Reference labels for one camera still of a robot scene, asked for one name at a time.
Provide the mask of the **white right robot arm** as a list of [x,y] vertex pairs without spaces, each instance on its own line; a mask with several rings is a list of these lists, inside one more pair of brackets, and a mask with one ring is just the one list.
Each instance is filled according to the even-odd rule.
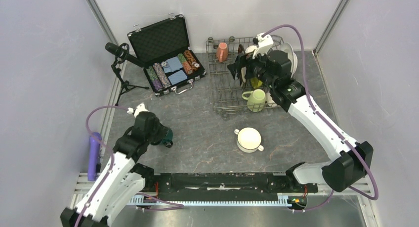
[[336,192],[346,189],[367,194],[354,184],[370,175],[373,147],[359,143],[334,123],[315,103],[307,89],[292,78],[297,62],[293,52],[273,50],[253,57],[241,52],[227,65],[234,79],[256,77],[269,88],[273,101],[296,118],[315,137],[328,155],[324,163],[298,163],[286,171],[285,184],[299,191],[305,184],[327,184]]

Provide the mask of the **white scalloped bowl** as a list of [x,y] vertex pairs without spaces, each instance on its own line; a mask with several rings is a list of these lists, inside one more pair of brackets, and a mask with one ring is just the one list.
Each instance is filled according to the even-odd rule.
[[246,48],[245,54],[253,54],[253,52],[257,49],[256,45],[251,45]]

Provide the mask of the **orange mug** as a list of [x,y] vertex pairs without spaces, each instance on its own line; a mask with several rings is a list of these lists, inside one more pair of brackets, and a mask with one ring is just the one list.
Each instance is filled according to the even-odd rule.
[[218,44],[216,57],[219,62],[224,62],[227,60],[228,57],[228,44],[225,42],[221,42]]

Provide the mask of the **white two-handled soup cup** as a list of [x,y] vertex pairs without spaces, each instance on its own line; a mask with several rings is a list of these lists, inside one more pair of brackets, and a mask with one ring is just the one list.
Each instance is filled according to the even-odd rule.
[[261,144],[262,137],[256,129],[250,127],[241,130],[235,129],[234,134],[237,136],[236,145],[242,152],[254,153],[264,150],[264,146]]

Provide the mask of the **white plain plate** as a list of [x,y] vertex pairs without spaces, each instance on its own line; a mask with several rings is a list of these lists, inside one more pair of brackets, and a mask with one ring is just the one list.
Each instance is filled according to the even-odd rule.
[[298,65],[297,56],[294,53],[293,47],[289,43],[284,42],[281,45],[280,50],[287,53],[287,57],[292,64],[292,66],[291,66],[291,77],[293,77],[296,70],[297,70],[297,65]]

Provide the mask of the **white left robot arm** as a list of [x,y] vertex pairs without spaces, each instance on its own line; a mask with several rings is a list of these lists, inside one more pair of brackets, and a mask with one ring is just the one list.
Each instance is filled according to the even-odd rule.
[[142,103],[129,108],[134,125],[115,143],[106,168],[73,209],[60,215],[64,227],[110,227],[130,199],[155,186],[154,170],[137,161],[150,145],[172,147],[173,132]]

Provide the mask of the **green scalloped plate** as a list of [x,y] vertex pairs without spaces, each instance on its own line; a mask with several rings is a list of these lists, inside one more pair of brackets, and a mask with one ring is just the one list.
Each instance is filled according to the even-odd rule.
[[255,90],[255,89],[260,88],[263,85],[263,82],[261,80],[259,80],[258,78],[253,77],[253,78],[250,79],[250,84],[251,84],[252,88]]

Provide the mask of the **dark green mug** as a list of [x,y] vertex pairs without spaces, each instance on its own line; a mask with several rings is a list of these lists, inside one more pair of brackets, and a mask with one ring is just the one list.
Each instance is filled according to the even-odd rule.
[[173,131],[170,128],[166,128],[166,131],[166,136],[162,139],[161,144],[167,148],[171,148],[173,146]]

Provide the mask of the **small white cup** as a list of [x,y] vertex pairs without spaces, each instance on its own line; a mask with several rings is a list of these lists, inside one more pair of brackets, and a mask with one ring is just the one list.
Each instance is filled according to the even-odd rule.
[[266,93],[266,105],[269,107],[276,107],[277,104],[275,103],[275,101],[273,100],[271,93],[267,92]]

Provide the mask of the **light green mug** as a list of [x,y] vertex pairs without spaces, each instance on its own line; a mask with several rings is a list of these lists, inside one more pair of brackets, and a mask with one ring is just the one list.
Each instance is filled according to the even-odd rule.
[[242,98],[247,101],[247,108],[252,112],[261,111],[266,103],[266,93],[261,89],[245,91]]

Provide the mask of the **dark striped plate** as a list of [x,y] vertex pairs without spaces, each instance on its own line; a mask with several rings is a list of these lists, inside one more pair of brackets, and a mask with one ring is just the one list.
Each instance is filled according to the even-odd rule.
[[238,46],[238,57],[240,61],[240,65],[242,65],[242,68],[238,72],[238,77],[240,81],[240,87],[241,89],[246,88],[246,59],[244,58],[245,55],[245,48],[242,44],[239,44]]

